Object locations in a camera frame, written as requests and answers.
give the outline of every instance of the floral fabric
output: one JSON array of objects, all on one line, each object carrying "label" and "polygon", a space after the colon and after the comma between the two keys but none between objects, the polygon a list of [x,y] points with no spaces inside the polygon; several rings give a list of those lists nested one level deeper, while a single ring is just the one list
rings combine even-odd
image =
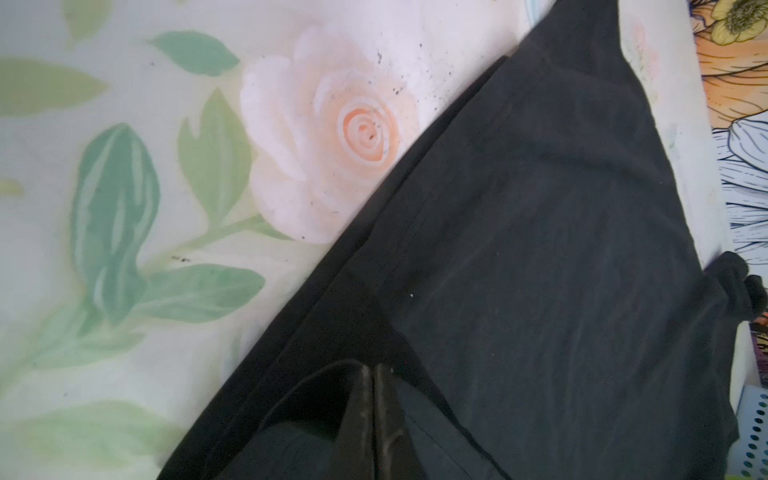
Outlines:
[{"label": "floral fabric", "polygon": [[[3,2],[0,477],[154,478],[388,169],[549,3]],[[622,1],[622,47],[708,263],[727,225],[681,7]]]}]

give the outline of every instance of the white petal print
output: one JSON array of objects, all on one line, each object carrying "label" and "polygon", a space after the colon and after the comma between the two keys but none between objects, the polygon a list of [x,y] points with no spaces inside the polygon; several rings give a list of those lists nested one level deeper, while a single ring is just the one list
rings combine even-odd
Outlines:
[{"label": "white petal print", "polygon": [[730,229],[734,242],[767,242],[768,221],[750,223]]},{"label": "white petal print", "polygon": [[754,168],[741,160],[720,160],[717,162],[720,178],[730,184],[768,192],[768,173]]},{"label": "white petal print", "polygon": [[741,118],[730,126],[728,147],[748,164],[768,171],[768,120],[762,114]]},{"label": "white petal print", "polygon": [[760,190],[725,184],[723,185],[723,197],[729,204],[768,209],[768,195]]},{"label": "white petal print", "polygon": [[764,208],[727,204],[726,211],[728,221],[731,223],[756,223],[768,220],[768,210]]},{"label": "white petal print", "polygon": [[749,265],[768,265],[768,242],[754,243],[747,247],[736,249]]}]

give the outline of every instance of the black cloth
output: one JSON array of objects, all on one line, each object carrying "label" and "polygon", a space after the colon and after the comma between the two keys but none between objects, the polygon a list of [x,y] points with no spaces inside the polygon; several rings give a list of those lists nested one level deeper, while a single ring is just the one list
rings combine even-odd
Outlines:
[{"label": "black cloth", "polygon": [[160,479],[216,477],[340,359],[391,365],[503,478],[722,478],[762,289],[735,254],[702,272],[619,44],[616,0],[557,2],[401,159]]}]

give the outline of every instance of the yellow flower print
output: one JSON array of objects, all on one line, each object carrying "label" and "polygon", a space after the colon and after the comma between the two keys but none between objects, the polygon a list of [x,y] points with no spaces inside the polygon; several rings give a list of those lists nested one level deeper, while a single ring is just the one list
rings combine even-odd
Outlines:
[{"label": "yellow flower print", "polygon": [[712,41],[718,45],[750,40],[768,25],[768,0],[720,0],[712,19],[717,20]]}]

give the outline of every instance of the orange flower print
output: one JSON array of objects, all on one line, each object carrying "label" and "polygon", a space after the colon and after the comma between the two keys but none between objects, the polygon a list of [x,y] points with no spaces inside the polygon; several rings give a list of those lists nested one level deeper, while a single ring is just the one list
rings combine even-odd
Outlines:
[{"label": "orange flower print", "polygon": [[264,217],[310,243],[334,241],[419,125],[415,98],[329,28],[305,31],[292,58],[245,68],[240,103],[262,154],[250,189]]}]

